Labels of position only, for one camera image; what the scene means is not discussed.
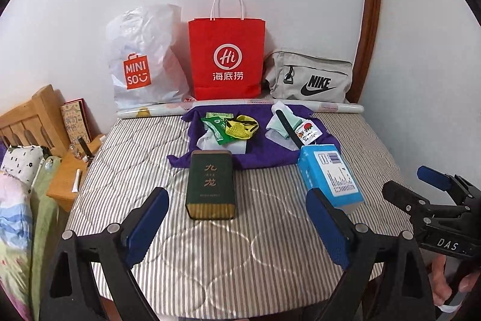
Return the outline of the person's right hand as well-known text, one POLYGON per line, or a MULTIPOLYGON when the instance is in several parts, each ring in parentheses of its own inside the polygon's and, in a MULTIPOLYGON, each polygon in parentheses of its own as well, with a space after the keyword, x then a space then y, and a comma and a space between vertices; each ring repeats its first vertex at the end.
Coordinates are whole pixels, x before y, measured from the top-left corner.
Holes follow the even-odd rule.
MULTIPOLYGON (((445 255, 436 255, 431 263, 432 279, 431 279, 431 289, 433 295, 433 301, 436 306, 442 306, 446 300, 451 297, 452 289, 449 287, 446 280, 444 269, 447 258, 445 255)), ((477 270, 464 277, 458 286, 459 292, 470 292, 478 278, 480 276, 480 271, 477 270)))

